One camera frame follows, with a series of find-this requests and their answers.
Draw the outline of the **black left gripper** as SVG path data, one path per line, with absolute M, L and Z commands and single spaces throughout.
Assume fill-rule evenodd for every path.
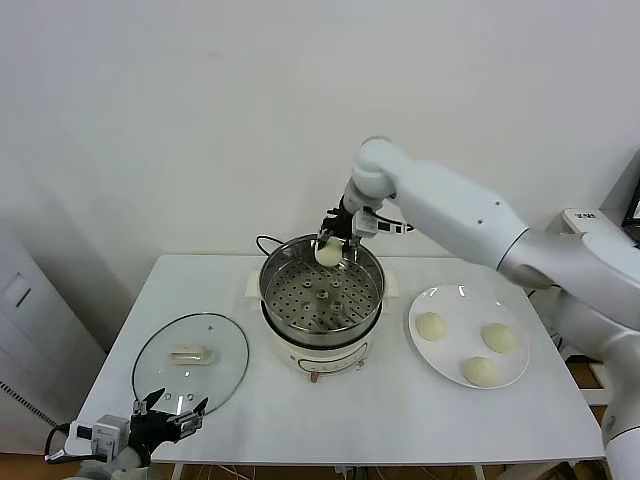
M 205 397 L 197 406 L 180 415 L 151 410 L 162 398 L 165 389 L 160 388 L 150 392 L 141 400 L 133 404 L 134 414 L 130 419 L 130 434 L 128 446 L 131 447 L 141 460 L 150 460 L 153 452 L 164 442 L 177 443 L 195 434 L 203 423 L 208 398 Z

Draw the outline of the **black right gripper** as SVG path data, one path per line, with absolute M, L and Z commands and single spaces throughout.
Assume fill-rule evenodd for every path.
M 322 230 L 317 236 L 317 248 L 323 249 L 330 237 L 346 239 L 343 244 L 343 257 L 350 261 L 357 260 L 357 237 L 353 235 L 354 214 L 344 206 L 344 198 L 337 207 L 326 211 L 322 221 Z

